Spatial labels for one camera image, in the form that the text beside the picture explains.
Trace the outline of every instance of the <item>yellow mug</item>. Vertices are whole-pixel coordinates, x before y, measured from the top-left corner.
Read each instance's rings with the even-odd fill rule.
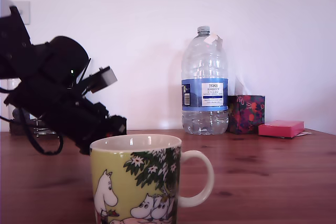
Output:
[[[97,224],[176,224],[177,207],[193,207],[210,195],[214,170],[199,151],[181,153],[169,135],[136,134],[104,138],[90,145]],[[179,196],[180,163],[204,161],[208,179],[198,195]]]

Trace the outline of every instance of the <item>plastic water bottle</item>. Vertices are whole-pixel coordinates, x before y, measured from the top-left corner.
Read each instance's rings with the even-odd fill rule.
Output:
[[[190,134],[222,134],[228,126],[223,40],[208,26],[197,32],[182,59],[182,124]]]

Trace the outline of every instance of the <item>blue label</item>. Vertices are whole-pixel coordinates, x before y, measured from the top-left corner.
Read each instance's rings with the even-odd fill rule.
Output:
[[[227,109],[227,79],[182,80],[182,110],[223,111]]]

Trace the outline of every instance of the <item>wooden table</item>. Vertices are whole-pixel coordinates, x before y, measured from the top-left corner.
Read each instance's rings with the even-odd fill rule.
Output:
[[[183,140],[183,151],[200,150],[211,160],[212,195],[200,206],[180,208],[179,223],[335,224],[336,136],[311,132],[292,140],[182,130],[129,133],[174,135]],[[186,162],[181,195],[197,194],[205,172],[201,161]],[[42,156],[24,137],[1,133],[1,224],[7,223],[93,224],[89,156],[69,140],[60,155]]]

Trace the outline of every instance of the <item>tissue box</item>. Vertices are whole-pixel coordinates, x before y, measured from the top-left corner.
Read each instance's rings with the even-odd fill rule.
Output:
[[[265,96],[233,95],[228,97],[228,132],[235,134],[258,133],[258,126],[265,123]]]

